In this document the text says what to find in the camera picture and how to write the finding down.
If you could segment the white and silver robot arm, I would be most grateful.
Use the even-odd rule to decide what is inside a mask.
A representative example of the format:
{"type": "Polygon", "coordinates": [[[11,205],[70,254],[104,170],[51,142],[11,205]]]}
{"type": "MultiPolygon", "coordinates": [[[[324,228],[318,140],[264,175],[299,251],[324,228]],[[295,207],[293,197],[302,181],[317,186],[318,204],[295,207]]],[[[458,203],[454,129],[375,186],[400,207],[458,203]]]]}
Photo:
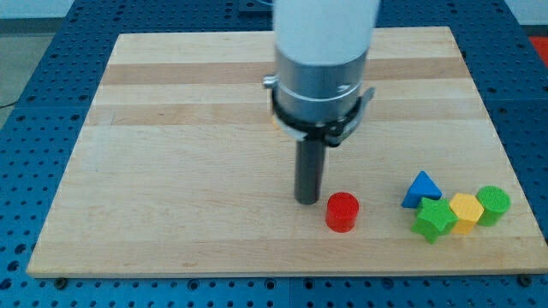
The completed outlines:
{"type": "Polygon", "coordinates": [[[375,91],[363,89],[379,0],[276,0],[276,72],[271,91],[275,123],[296,141],[295,199],[319,200],[325,151],[360,125],[375,91]]]}

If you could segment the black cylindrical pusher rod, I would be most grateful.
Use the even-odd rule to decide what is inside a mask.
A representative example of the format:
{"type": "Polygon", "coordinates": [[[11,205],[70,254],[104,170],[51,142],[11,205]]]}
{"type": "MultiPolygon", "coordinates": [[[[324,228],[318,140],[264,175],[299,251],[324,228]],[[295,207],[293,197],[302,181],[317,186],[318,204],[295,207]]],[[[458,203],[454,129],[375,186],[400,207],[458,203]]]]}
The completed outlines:
{"type": "Polygon", "coordinates": [[[320,140],[296,143],[295,199],[300,204],[315,204],[321,193],[325,146],[320,140]]]}

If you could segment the black clamp ring mount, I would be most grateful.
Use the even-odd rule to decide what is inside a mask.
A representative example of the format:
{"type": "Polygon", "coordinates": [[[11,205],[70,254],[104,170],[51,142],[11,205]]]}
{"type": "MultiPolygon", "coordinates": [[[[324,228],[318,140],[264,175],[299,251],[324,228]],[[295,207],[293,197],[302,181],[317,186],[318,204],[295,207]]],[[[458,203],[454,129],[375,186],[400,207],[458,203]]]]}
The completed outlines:
{"type": "Polygon", "coordinates": [[[272,120],[276,127],[298,142],[319,140],[324,146],[338,147],[358,128],[364,118],[366,106],[374,95],[375,88],[369,87],[345,115],[333,121],[306,122],[284,111],[277,101],[275,91],[272,91],[272,120]]]}

